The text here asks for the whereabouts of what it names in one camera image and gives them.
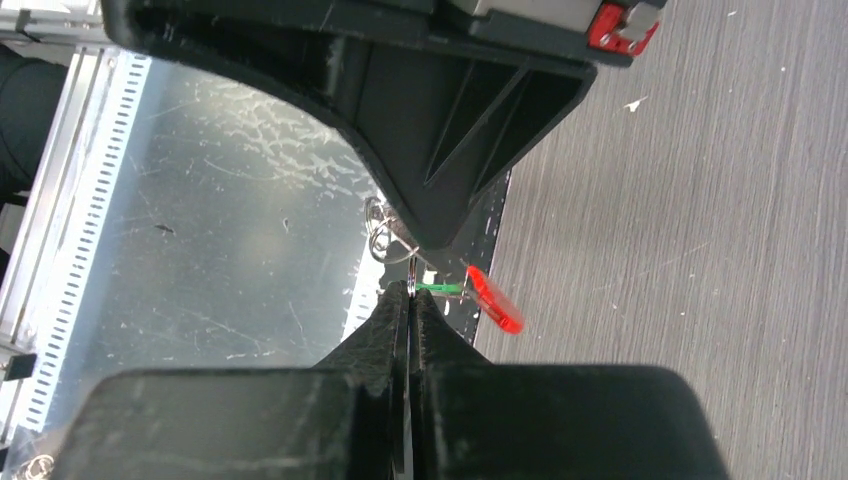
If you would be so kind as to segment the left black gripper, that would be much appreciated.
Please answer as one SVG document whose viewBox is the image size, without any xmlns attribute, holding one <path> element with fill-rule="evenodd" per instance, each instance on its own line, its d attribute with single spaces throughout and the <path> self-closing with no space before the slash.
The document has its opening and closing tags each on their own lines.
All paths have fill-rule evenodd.
<svg viewBox="0 0 848 480">
<path fill-rule="evenodd" d="M 244 83 L 337 130 L 413 238 L 441 250 L 483 194 L 585 98 L 597 75 L 591 63 L 630 66 L 665 7 L 106 1 L 102 14 L 121 47 Z"/>
</svg>

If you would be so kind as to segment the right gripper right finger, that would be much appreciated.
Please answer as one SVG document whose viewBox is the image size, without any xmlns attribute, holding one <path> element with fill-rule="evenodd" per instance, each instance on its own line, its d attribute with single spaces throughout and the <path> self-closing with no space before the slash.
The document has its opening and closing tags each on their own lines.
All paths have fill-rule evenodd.
<svg viewBox="0 0 848 480">
<path fill-rule="evenodd" d="M 417 479 L 725 479 L 690 385 L 652 365 L 498 364 L 409 302 Z"/>
</svg>

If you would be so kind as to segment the red handled metal keyring holder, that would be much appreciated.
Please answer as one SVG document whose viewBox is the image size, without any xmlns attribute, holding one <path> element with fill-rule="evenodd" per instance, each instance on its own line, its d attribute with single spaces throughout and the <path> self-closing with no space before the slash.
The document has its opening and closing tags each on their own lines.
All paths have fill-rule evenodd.
<svg viewBox="0 0 848 480">
<path fill-rule="evenodd" d="M 462 259 L 453 251 L 422 248 L 399 214 L 388 202 L 375 196 L 365 200 L 363 213 L 367 232 L 367 251 L 382 264 L 393 265 L 407 261 L 421 262 L 441 279 L 438 283 L 417 280 L 413 283 L 461 284 L 460 299 L 473 301 L 502 331 L 518 335 L 524 330 L 525 319 L 517 306 L 489 278 L 486 272 Z"/>
</svg>

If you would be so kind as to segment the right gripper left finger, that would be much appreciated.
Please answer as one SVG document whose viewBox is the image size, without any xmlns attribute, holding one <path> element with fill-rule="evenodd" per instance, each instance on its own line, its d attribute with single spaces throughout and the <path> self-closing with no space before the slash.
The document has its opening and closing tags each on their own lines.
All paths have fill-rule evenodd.
<svg viewBox="0 0 848 480">
<path fill-rule="evenodd" d="M 141 369 L 101 381 L 56 479 L 394 479 L 405 472 L 401 337 L 390 284 L 366 322 L 308 368 Z"/>
</svg>

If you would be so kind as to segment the key with green tag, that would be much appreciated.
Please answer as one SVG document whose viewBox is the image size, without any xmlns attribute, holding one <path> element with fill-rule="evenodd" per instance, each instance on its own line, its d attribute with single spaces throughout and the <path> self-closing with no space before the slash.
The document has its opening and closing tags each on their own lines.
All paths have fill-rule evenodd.
<svg viewBox="0 0 848 480">
<path fill-rule="evenodd" d="M 439 297 L 462 297 L 464 294 L 464 288 L 461 284 L 417 283 L 416 290 L 427 290 L 433 296 Z"/>
</svg>

